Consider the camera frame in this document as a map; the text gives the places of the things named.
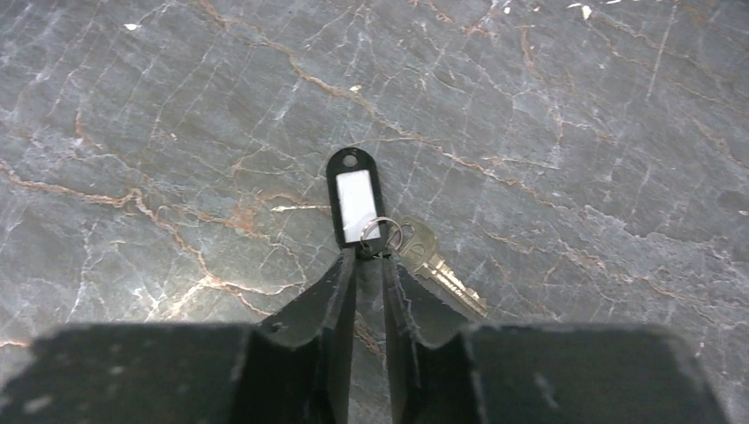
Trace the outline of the black key tag white label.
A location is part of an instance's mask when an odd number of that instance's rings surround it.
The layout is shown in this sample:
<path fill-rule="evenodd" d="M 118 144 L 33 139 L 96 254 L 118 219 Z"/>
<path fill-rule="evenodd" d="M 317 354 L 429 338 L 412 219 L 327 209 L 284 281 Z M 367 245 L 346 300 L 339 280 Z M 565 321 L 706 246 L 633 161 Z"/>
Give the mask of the black key tag white label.
<path fill-rule="evenodd" d="M 360 148 L 342 148 L 327 162 L 325 177 L 337 245 L 369 260 L 389 236 L 375 159 Z"/>

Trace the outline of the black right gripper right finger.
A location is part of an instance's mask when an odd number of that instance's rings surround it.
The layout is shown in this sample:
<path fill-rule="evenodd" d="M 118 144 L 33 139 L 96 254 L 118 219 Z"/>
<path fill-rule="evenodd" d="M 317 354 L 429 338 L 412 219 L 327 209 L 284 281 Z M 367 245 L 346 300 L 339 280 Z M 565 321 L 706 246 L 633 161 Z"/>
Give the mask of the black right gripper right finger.
<path fill-rule="evenodd" d="M 382 262 L 396 423 L 725 423 L 686 342 L 650 324 L 467 320 Z"/>

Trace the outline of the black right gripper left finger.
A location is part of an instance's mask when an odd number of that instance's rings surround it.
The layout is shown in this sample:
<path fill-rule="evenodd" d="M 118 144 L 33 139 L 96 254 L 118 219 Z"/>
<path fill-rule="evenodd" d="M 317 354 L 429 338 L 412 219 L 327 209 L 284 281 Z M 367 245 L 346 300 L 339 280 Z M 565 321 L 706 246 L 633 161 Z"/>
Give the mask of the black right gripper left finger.
<path fill-rule="evenodd" d="M 37 339 L 4 423 L 345 423 L 356 306 L 346 249 L 261 322 L 100 323 Z"/>

